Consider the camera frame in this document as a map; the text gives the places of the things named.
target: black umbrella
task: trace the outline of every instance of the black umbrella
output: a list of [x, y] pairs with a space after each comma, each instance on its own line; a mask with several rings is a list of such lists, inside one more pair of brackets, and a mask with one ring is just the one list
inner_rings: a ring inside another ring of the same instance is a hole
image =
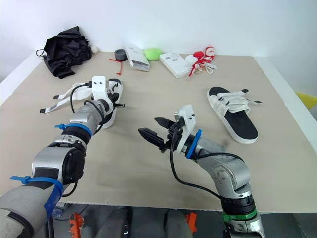
[[78, 26], [47, 39], [44, 51], [47, 53], [43, 56], [46, 66], [54, 76], [59, 78], [74, 75], [71, 67], [91, 58], [88, 41], [80, 34]]

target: red clip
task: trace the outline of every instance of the red clip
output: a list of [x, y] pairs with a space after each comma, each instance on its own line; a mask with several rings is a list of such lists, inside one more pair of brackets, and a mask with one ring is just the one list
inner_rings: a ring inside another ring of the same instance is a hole
[[82, 215], [78, 213], [73, 213], [70, 215], [69, 218], [70, 228], [69, 231], [71, 232], [71, 238], [81, 238], [80, 229], [84, 224], [84, 218]]
[[121, 75], [122, 70], [123, 70], [123, 64], [122, 64], [122, 61], [117, 60], [117, 59], [109, 59], [109, 60], [112, 60], [112, 61], [116, 61], [116, 62], [120, 62], [120, 63], [121, 63], [121, 69], [120, 69], [120, 72], [119, 72], [119, 73], [117, 73], [117, 75]]
[[185, 218], [191, 233], [194, 233], [197, 231], [197, 228], [195, 227], [196, 217], [197, 217], [197, 214], [193, 212], [191, 212], [189, 215], [185, 215]]

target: red and white toy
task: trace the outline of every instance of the red and white toy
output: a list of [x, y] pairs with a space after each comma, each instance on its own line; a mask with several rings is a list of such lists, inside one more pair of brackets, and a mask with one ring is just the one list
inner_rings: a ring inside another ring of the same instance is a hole
[[192, 65], [192, 70], [189, 73], [189, 77], [193, 74], [193, 72], [200, 73], [203, 71], [205, 67], [206, 72], [208, 74], [213, 73], [213, 68], [216, 68], [215, 65], [211, 67], [209, 64], [213, 60], [215, 56], [214, 47], [208, 46], [205, 49], [205, 53], [202, 51], [196, 51], [192, 55], [188, 55], [185, 60]]

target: green toy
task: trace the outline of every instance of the green toy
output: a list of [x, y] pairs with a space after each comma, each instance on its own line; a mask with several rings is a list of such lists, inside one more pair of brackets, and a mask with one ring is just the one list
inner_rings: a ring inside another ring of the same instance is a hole
[[159, 60], [159, 56], [164, 52], [160, 48], [148, 48], [143, 50], [143, 53], [147, 60], [156, 61]]

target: white box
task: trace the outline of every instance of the white box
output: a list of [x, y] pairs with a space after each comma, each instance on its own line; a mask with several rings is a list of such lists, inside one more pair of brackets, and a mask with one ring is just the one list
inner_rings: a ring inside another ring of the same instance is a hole
[[147, 58], [145, 58], [145, 55], [142, 49], [134, 45], [126, 45], [125, 52], [127, 54], [128, 61], [132, 68], [136, 68], [142, 71], [150, 70], [150, 64]]
[[159, 60], [174, 74], [176, 78], [181, 78], [190, 73], [192, 66], [178, 53], [170, 52], [162, 54]]

